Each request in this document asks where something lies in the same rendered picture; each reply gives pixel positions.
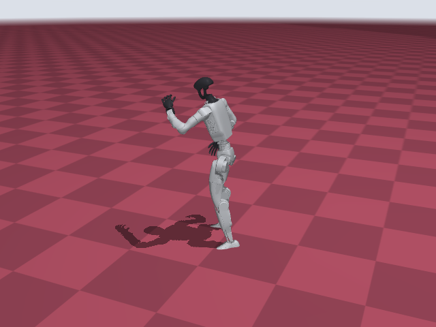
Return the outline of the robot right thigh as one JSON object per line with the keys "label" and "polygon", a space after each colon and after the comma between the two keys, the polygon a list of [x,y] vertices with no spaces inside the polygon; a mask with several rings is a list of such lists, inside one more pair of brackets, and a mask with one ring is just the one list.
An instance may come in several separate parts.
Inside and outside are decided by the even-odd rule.
{"label": "robot right thigh", "polygon": [[[235,161],[235,159],[236,159],[236,156],[234,155],[234,161]],[[234,161],[230,164],[231,166],[233,165]],[[225,200],[227,200],[230,197],[230,195],[231,195],[231,191],[227,187],[224,186],[224,183],[226,182],[227,177],[228,177],[229,170],[230,169],[229,169],[229,166],[228,166],[228,170],[227,170],[226,173],[220,173],[219,172],[221,175],[223,175],[223,191],[222,191],[222,194],[221,194],[221,198],[223,198]]]}

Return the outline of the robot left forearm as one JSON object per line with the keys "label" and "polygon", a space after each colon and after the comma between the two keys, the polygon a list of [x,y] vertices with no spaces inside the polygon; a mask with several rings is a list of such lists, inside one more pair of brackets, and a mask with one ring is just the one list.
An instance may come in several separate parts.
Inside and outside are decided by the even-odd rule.
{"label": "robot left forearm", "polygon": [[167,110],[167,115],[168,115],[167,119],[172,124],[173,128],[175,128],[175,129],[176,128],[177,129],[184,128],[185,124],[175,117],[175,114],[173,113],[172,109]]}

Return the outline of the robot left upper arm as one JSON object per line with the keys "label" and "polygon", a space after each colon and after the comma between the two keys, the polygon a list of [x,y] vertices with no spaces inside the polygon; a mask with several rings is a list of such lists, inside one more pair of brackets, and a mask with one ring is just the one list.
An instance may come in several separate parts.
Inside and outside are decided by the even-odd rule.
{"label": "robot left upper arm", "polygon": [[180,134],[186,134],[189,129],[197,125],[200,121],[205,121],[212,113],[209,107],[200,108],[193,116],[191,116],[185,124],[184,128],[177,129]]}

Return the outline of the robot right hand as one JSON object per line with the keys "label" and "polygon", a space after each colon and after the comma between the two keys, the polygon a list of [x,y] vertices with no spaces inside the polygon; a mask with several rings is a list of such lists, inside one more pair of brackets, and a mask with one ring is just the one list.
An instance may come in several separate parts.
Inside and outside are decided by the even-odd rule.
{"label": "robot right hand", "polygon": [[[211,147],[212,146],[212,147]],[[208,146],[208,148],[210,148],[211,147],[211,149],[210,149],[210,151],[209,151],[209,154],[211,153],[211,150],[212,150],[212,153],[211,153],[211,155],[213,155],[213,151],[215,150],[215,152],[214,152],[214,156],[215,156],[215,153],[216,153],[216,151],[217,151],[217,149],[219,150],[219,145],[217,144],[217,142],[212,142],[209,146]],[[214,148],[213,148],[214,147]]]}

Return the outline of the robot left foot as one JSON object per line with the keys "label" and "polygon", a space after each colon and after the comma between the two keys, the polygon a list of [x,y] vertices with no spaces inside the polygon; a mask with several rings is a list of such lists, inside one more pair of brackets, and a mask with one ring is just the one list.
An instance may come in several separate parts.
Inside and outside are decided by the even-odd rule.
{"label": "robot left foot", "polygon": [[222,245],[219,245],[217,247],[217,249],[229,249],[229,248],[239,247],[239,246],[240,246],[240,244],[237,240],[233,240],[233,243],[231,241],[230,244],[225,241]]}

